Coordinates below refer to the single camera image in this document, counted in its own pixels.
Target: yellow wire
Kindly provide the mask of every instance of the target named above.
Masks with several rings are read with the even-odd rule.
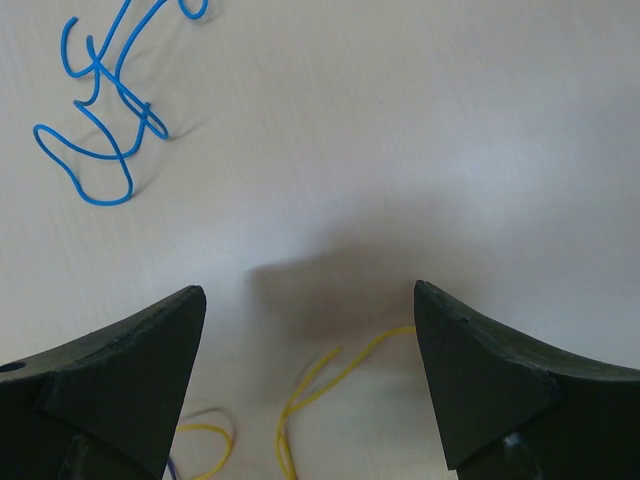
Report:
[[[191,423],[188,425],[180,425],[178,428],[176,428],[176,433],[187,432],[190,430],[208,430],[209,432],[218,433],[224,437],[224,440],[227,444],[227,449],[224,452],[224,455],[222,456],[218,464],[208,472],[203,473],[202,475],[198,475],[193,479],[193,480],[206,480],[207,478],[215,475],[220,470],[222,470],[222,467],[224,467],[224,464],[227,463],[227,460],[231,455],[231,450],[233,450],[233,439],[231,438],[231,435],[229,435],[229,433],[227,433],[227,431],[224,428],[214,427],[213,425],[207,425],[206,423]]]
[[[320,371],[340,353],[342,347],[338,347],[322,357],[320,361],[318,361],[318,363],[316,363],[316,365],[311,369],[311,371],[304,376],[304,378],[300,382],[300,385],[298,385],[298,387],[294,390],[294,392],[289,397],[286,405],[282,409],[282,413],[280,414],[280,420],[278,421],[278,427],[276,430],[276,457],[278,459],[278,463],[282,472],[288,480],[296,480],[298,478],[295,465],[293,463],[291,447],[289,446],[289,441],[285,432],[285,425],[289,416],[291,416],[292,413],[302,410],[304,407],[312,404],[324,394],[326,394],[329,390],[338,385],[338,383],[344,380],[347,375],[349,375],[358,365],[360,365],[371,354],[371,352],[386,339],[405,333],[415,333],[415,331],[415,327],[399,327],[381,333],[376,338],[374,338],[373,341],[369,343],[369,345],[367,345],[364,350],[362,350],[362,352],[360,352],[356,356],[356,358],[354,358],[353,361],[338,376],[336,376],[324,387],[311,394],[304,400],[298,403],[294,403],[298,399],[298,397],[302,395],[305,389],[311,384],[311,382],[313,382],[313,380],[318,376]]]

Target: white table surface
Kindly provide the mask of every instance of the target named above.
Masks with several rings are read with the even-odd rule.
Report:
[[[151,3],[134,1],[125,35]],[[31,128],[105,147],[58,42],[77,15],[86,62],[120,4],[0,3],[0,364],[202,285],[184,411],[236,417],[221,479],[281,478],[272,439],[296,379],[410,323],[418,278],[640,368],[636,0],[226,0],[200,24],[170,0],[124,80],[177,138],[148,133],[138,194],[97,208]],[[129,144],[135,118],[104,90],[95,111]],[[90,193],[122,193],[116,165],[65,155]],[[411,338],[296,415],[291,439],[302,479],[454,478]],[[195,474],[221,447],[183,434],[175,455]]]

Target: black plastic jaw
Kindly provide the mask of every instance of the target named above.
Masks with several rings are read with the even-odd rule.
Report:
[[[460,480],[640,479],[640,371],[547,345],[425,282],[415,322]]]
[[[204,323],[200,287],[0,367],[0,478],[161,479]]]

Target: screw hole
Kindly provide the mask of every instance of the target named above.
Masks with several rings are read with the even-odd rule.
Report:
[[[27,364],[24,362],[7,363],[6,365],[0,366],[0,373],[14,372],[26,366]]]

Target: blue wire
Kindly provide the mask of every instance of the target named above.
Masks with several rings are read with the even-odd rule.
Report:
[[[156,3],[153,4],[153,6],[142,18],[142,20],[140,20],[138,25],[136,25],[136,27],[133,29],[133,31],[131,32],[131,35],[125,42],[124,47],[122,48],[122,52],[120,52],[120,55],[118,56],[118,61],[116,62],[114,73],[111,73],[102,64],[102,59],[106,54],[109,48],[109,45],[113,40],[113,36],[115,35],[115,32],[122,21],[122,18],[124,17],[127,9],[129,8],[131,1],[132,0],[124,1],[113,24],[111,25],[111,28],[109,29],[109,32],[107,33],[107,36],[105,37],[104,44],[102,45],[102,48],[100,48],[100,51],[98,53],[96,53],[94,48],[93,36],[91,35],[87,36],[86,48],[87,48],[87,53],[89,54],[89,57],[91,59],[91,63],[87,67],[78,71],[74,71],[71,68],[71,65],[69,64],[69,58],[67,55],[67,44],[69,41],[69,34],[73,26],[78,22],[77,17],[72,17],[66,23],[66,25],[62,29],[62,36],[60,38],[60,57],[62,59],[62,66],[64,67],[66,73],[72,78],[81,78],[88,75],[91,72],[94,73],[93,92],[89,97],[89,99],[84,101],[74,100],[73,104],[78,110],[80,110],[80,112],[83,115],[85,115],[89,120],[91,120],[91,122],[93,122],[93,124],[96,127],[98,127],[98,129],[104,134],[104,136],[107,138],[107,140],[111,144],[114,154],[98,153],[98,152],[93,152],[91,150],[82,148],[70,142],[61,134],[59,134],[57,131],[55,131],[53,128],[47,125],[37,124],[33,127],[33,135],[36,139],[36,142],[40,146],[40,148],[53,161],[55,161],[58,165],[60,165],[62,169],[67,173],[67,175],[69,175],[69,178],[71,179],[71,182],[76,188],[78,195],[80,195],[80,198],[82,198],[85,202],[90,203],[92,205],[98,205],[98,206],[119,205],[121,203],[126,202],[127,200],[130,200],[133,197],[133,192],[134,192],[133,178],[131,176],[131,172],[129,171],[129,167],[127,166],[126,159],[135,155],[137,151],[140,149],[142,140],[144,138],[145,129],[149,128],[149,130],[151,130],[157,137],[163,140],[166,140],[169,138],[169,130],[167,129],[164,122],[160,119],[160,117],[158,117],[151,110],[151,103],[143,102],[142,100],[140,100],[140,98],[138,98],[131,90],[129,90],[120,80],[122,67],[124,65],[124,62],[126,60],[126,57],[129,51],[131,50],[131,47],[133,46],[133,43],[135,42],[140,32],[142,32],[144,27],[158,12],[160,7],[167,2],[167,0],[157,0]],[[209,5],[209,0],[202,0],[202,5],[200,10],[198,10],[195,13],[192,13],[187,8],[187,6],[185,5],[185,0],[178,0],[178,4],[180,6],[180,9],[182,10],[182,13],[187,18],[190,18],[192,20],[197,20],[205,14],[207,7]],[[118,146],[118,143],[116,142],[115,138],[111,134],[111,131],[87,108],[93,105],[98,99],[98,96],[100,94],[100,77],[101,76],[104,76],[107,80],[109,80],[111,83],[114,84],[122,102],[140,120],[140,124],[138,126],[138,133],[136,135],[134,144],[129,150],[127,150],[124,153],[121,151],[120,147]],[[82,155],[85,155],[87,157],[95,158],[97,160],[117,160],[120,164],[125,180],[127,181],[127,192],[122,197],[117,198],[115,200],[97,200],[87,195],[87,193],[82,188],[82,184],[80,183],[80,180],[78,179],[76,174],[73,172],[73,170],[44,144],[44,142],[42,141],[42,138],[40,138],[40,132],[42,131],[56,138],[60,143],[70,148],[71,150],[77,153],[80,153]]]

